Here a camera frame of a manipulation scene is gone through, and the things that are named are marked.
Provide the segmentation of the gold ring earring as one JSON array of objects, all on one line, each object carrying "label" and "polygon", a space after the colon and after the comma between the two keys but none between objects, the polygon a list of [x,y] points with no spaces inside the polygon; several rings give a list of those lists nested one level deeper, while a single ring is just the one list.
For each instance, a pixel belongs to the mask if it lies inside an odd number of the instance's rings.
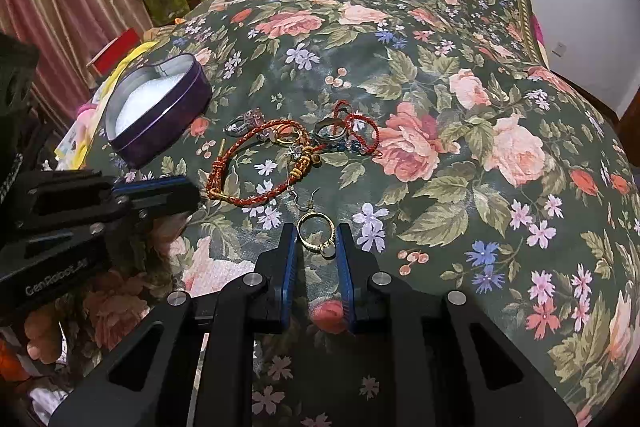
[{"label": "gold ring earring", "polygon": [[320,187],[312,190],[303,204],[298,205],[299,217],[296,221],[296,233],[299,243],[311,254],[326,260],[336,255],[336,225],[320,207],[316,206],[316,198]]}]

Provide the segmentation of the silver crystal jewelry piece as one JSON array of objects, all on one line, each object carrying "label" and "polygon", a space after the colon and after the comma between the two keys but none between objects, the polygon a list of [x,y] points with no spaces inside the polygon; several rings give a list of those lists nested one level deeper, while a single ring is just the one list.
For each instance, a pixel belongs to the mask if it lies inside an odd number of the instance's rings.
[{"label": "silver crystal jewelry piece", "polygon": [[259,107],[247,110],[245,113],[236,116],[224,126],[224,133],[232,138],[242,138],[250,130],[260,126],[265,121],[264,114]]}]

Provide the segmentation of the purple heart-shaped tin box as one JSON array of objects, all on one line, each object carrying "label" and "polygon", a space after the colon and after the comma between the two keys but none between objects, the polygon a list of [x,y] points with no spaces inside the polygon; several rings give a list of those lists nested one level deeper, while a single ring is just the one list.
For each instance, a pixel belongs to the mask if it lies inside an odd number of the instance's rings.
[{"label": "purple heart-shaped tin box", "polygon": [[106,104],[107,142],[129,167],[148,165],[206,111],[212,95],[192,54],[140,67],[117,83]]}]

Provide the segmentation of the red white box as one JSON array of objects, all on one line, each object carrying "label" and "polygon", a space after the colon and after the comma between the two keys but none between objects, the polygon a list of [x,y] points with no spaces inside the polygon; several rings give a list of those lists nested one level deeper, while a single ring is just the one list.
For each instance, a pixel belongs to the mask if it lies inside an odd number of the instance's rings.
[{"label": "red white box", "polygon": [[97,76],[106,76],[140,43],[137,31],[128,28],[99,50],[87,64],[88,71]]}]

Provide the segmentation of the green floral bedspread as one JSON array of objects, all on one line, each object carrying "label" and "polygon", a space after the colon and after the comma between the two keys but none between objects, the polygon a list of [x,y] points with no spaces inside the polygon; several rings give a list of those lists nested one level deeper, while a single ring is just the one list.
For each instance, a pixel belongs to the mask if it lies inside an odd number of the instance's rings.
[{"label": "green floral bedspread", "polygon": [[[603,116],[548,69],[529,0],[210,0],[125,70],[192,54],[206,111],[131,168],[100,124],[87,164],[182,174],[209,199],[142,270],[65,297],[63,398],[171,289],[219,291],[296,223],[310,192],[380,268],[462,291],[581,426],[639,353],[639,192]],[[224,126],[259,107],[242,138]],[[388,426],[390,355],[346,329],[333,261],[302,250],[290,327],[256,343],[256,426]]]}]

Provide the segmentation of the white wall socket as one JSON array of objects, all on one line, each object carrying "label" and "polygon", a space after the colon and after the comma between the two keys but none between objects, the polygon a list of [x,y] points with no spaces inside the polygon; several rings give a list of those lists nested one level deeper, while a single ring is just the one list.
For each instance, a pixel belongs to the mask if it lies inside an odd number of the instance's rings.
[{"label": "white wall socket", "polygon": [[558,57],[562,57],[565,54],[566,49],[567,46],[564,43],[558,42],[552,49],[552,53]]}]

